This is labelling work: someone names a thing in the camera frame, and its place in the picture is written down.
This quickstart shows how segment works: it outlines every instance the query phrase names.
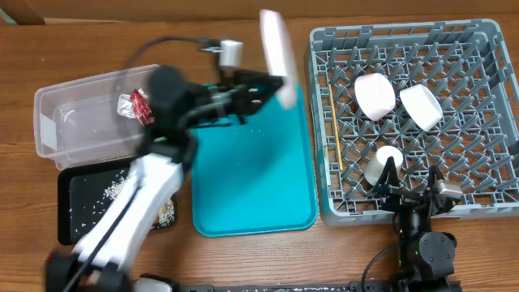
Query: white cup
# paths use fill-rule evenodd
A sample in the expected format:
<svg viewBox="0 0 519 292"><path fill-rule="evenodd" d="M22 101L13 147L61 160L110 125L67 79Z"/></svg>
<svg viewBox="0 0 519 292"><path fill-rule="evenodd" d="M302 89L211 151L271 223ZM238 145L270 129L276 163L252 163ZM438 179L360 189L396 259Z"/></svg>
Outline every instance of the white cup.
<svg viewBox="0 0 519 292"><path fill-rule="evenodd" d="M429 131L444 116L435 95L421 84L400 91L400 99L413 121L424 131Z"/></svg>
<svg viewBox="0 0 519 292"><path fill-rule="evenodd" d="M380 73L359 76L354 88L358 105L372 121L381 119L395 108L395 91L391 82Z"/></svg>
<svg viewBox="0 0 519 292"><path fill-rule="evenodd" d="M393 146L380 147L367 163L366 169L364 170L364 178L366 178L367 182L372 186L374 186L379 180L380 175L384 170L384 166L390 157L393 157L398 173L402 167L402 162L404 162L404 156L398 148Z"/></svg>

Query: gray dish rack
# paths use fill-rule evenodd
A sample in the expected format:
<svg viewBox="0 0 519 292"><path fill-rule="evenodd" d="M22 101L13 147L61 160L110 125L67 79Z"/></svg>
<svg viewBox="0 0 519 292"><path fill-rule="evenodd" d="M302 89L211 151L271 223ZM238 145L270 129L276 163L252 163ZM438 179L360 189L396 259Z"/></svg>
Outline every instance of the gray dish rack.
<svg viewBox="0 0 519 292"><path fill-rule="evenodd" d="M354 81L384 74L397 93L395 110L371 121L359 109ZM401 186L421 191L428 167L461 185L462 204L439 217L519 216L518 86L499 25L493 20L316 28L307 78L315 130L320 214L328 225L389 223L362 170L376 149L404 153ZM444 111L430 131L419 129L399 92L427 86ZM329 102L337 117L335 141ZM343 170L339 170L342 159Z"/></svg>

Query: chopstick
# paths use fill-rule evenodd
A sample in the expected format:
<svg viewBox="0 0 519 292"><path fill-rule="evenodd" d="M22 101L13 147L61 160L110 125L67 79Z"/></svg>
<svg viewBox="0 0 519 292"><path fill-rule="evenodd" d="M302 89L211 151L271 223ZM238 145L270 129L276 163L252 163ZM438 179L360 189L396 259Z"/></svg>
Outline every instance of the chopstick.
<svg viewBox="0 0 519 292"><path fill-rule="evenodd" d="M330 91L330 105L332 106L333 129L335 130L335 147L337 148L339 170L342 171L341 145L339 144L339 130L337 129L337 117L335 116L335 104L333 102L332 85L328 86Z"/></svg>

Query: teal tray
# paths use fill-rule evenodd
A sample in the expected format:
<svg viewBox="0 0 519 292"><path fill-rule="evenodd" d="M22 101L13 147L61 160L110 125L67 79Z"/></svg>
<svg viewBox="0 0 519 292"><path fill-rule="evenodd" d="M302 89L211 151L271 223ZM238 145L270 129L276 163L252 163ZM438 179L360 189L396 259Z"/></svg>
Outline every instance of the teal tray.
<svg viewBox="0 0 519 292"><path fill-rule="evenodd" d="M201 234L302 230L315 222L316 189L301 88L291 110L271 100L246 125L204 128L194 135L199 151L192 167L193 223Z"/></svg>

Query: clear plastic container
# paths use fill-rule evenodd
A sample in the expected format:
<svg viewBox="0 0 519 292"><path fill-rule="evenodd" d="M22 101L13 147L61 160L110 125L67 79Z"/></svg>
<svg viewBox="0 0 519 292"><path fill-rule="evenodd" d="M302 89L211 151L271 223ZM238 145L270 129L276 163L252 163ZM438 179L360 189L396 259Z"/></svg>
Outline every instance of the clear plastic container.
<svg viewBox="0 0 519 292"><path fill-rule="evenodd" d="M129 69L120 92L145 88L157 65ZM117 72L78 79L39 89L34 96L34 140L40 157L56 161L63 170L129 157L142 127L136 119L117 113Z"/></svg>

